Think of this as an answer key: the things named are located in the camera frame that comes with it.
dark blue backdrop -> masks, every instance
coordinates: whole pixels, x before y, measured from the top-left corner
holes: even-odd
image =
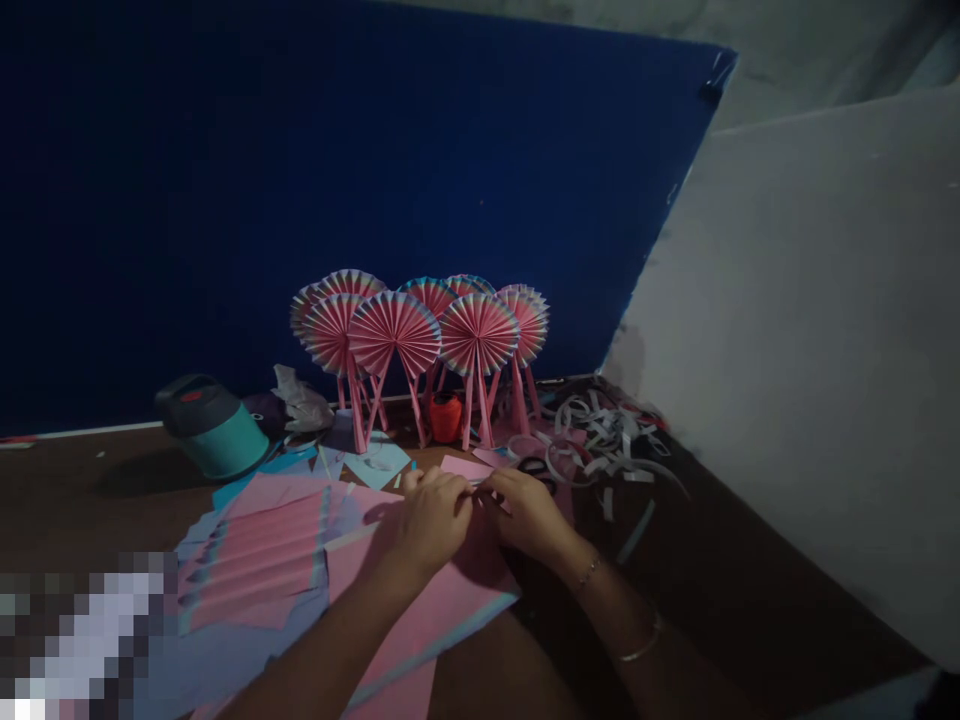
[[[193,371],[330,392],[287,311],[342,267],[534,285],[537,374],[595,370],[735,58],[379,3],[58,4],[4,35],[0,434],[154,419]]]

bracelet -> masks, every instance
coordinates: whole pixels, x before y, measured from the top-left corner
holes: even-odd
[[[650,652],[653,646],[657,644],[657,640],[660,639],[660,631],[663,629],[663,618],[660,617],[660,613],[657,610],[654,610],[653,613],[653,637],[650,638],[650,641],[646,645],[637,650],[635,653],[621,655],[619,658],[617,658],[620,662],[633,662],[634,660],[639,660],[648,652]]]
[[[586,587],[586,584],[590,582],[590,578],[593,577],[593,573],[596,572],[597,568],[600,567],[600,555],[593,559],[593,562],[590,563],[590,567],[587,569],[587,572],[584,573],[583,577],[580,578],[580,583],[577,585],[577,589],[573,591],[573,596],[576,597],[581,592],[583,588]]]

gray wall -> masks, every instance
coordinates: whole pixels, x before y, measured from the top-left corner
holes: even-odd
[[[955,0],[401,1],[732,47],[740,67],[714,129],[893,95],[957,13]],[[946,51],[956,77],[960,54]]]
[[[960,671],[960,87],[709,136],[604,374]]]

thermos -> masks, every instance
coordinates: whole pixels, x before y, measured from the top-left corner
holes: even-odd
[[[243,403],[209,375],[184,375],[157,393],[163,426],[211,480],[242,477],[267,459],[270,441]]]

hand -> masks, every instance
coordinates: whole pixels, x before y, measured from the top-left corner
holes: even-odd
[[[500,539],[548,567],[554,567],[579,539],[560,514],[546,485],[526,473],[512,468],[496,470],[477,491]],[[509,513],[494,502],[490,491],[506,498]]]
[[[397,550],[419,579],[429,581],[454,556],[467,536],[473,486],[453,473],[432,467],[403,476],[403,513]]]

